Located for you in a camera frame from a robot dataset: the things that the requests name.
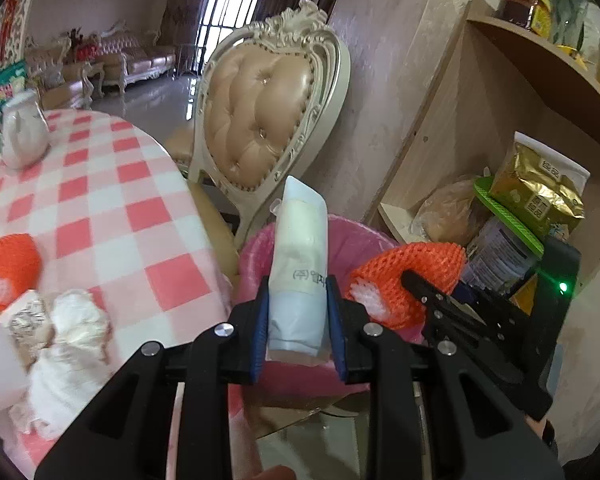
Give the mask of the beige tufted ornate chair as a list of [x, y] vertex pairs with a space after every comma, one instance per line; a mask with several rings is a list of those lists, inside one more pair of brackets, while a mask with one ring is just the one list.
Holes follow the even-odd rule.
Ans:
[[221, 272], [238, 274], [286, 177], [301, 178], [346, 99], [350, 53], [312, 0], [234, 30], [197, 81], [194, 114], [164, 147], [185, 174]]

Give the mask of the red sauce jar on shelf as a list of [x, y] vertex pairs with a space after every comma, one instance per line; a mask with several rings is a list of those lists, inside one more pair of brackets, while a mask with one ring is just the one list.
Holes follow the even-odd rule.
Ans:
[[550, 0], [500, 0], [495, 16], [544, 39], [552, 30]]

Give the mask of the white plastic wrapper packet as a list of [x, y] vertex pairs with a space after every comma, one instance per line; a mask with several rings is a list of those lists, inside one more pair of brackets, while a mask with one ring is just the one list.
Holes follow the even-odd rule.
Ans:
[[268, 359], [315, 366], [328, 357], [326, 203], [313, 188], [289, 176], [275, 215]]

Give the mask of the bread bag on shelf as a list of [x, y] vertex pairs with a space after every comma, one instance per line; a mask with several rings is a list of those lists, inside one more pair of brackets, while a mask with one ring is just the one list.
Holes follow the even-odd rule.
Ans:
[[493, 217], [475, 193], [477, 179], [461, 176], [432, 192], [416, 212], [410, 234], [430, 242], [467, 246]]

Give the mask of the crushed paper cup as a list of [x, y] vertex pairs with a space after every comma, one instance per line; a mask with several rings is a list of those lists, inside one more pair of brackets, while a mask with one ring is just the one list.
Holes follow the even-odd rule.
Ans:
[[15, 344], [25, 368], [29, 368], [54, 336], [46, 302], [34, 289], [29, 289], [0, 314], [0, 323]]

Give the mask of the pink trash bin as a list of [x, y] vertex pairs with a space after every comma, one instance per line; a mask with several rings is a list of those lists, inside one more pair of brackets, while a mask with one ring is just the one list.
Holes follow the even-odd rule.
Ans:
[[[271, 272], [274, 240], [275, 224], [270, 223], [242, 248], [233, 304], [256, 298], [260, 281]], [[395, 240], [364, 224], [336, 214], [328, 217], [328, 272], [335, 275], [340, 292], [347, 290], [354, 269], [396, 246]], [[268, 361], [262, 367], [259, 381], [242, 388], [242, 398], [250, 408], [263, 405], [304, 410], [367, 389], [366, 384], [348, 386], [340, 382], [330, 361], [314, 366]]]

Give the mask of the red white checkered tablecloth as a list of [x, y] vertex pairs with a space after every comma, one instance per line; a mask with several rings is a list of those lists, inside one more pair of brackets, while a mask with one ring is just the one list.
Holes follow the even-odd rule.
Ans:
[[39, 162], [14, 171], [0, 157], [0, 237], [34, 239], [40, 294], [92, 294], [109, 318], [110, 372], [145, 341], [185, 344], [223, 322], [230, 285], [162, 146], [104, 113], [46, 119], [50, 149]]

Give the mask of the pink ornate sofa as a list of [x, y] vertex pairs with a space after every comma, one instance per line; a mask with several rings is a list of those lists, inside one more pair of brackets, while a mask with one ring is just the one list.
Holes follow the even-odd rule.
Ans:
[[116, 87], [123, 94], [129, 84], [157, 79], [175, 70], [173, 46], [159, 44], [161, 32], [133, 32], [125, 21], [95, 36], [95, 62], [102, 64], [104, 87]]

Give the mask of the orange foam net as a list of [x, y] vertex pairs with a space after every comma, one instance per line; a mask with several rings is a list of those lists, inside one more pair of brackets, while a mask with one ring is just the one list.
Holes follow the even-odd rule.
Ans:
[[0, 312], [34, 289], [41, 272], [42, 259], [29, 234], [0, 237]]
[[465, 262], [465, 249], [454, 243], [402, 245], [354, 269], [344, 296], [362, 304], [376, 323], [392, 330], [413, 328], [426, 318], [422, 296], [449, 295]]

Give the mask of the white tissue wad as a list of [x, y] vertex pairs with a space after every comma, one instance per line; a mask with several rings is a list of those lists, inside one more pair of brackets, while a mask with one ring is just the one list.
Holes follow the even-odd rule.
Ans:
[[45, 302], [54, 336], [26, 368], [27, 391], [9, 409], [9, 417], [18, 431], [49, 441], [60, 437], [110, 378], [109, 320], [83, 289]]

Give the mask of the green snack bag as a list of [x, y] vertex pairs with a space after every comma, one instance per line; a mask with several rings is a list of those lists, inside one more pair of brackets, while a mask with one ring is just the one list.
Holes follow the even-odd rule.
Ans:
[[25, 60], [12, 63], [0, 70], [0, 122], [5, 104], [26, 88], [27, 76]]

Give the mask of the white ceramic teapot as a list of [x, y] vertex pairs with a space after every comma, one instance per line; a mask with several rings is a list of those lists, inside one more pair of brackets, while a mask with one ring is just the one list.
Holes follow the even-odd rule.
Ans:
[[33, 89], [18, 93], [3, 107], [2, 150], [5, 165], [23, 170], [37, 162], [50, 146], [50, 129]]

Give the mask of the gold foil bag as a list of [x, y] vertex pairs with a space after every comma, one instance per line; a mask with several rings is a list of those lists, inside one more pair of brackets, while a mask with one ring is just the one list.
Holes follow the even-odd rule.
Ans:
[[539, 240], [568, 240], [585, 218], [582, 195], [589, 177], [574, 160], [517, 131], [489, 196]]

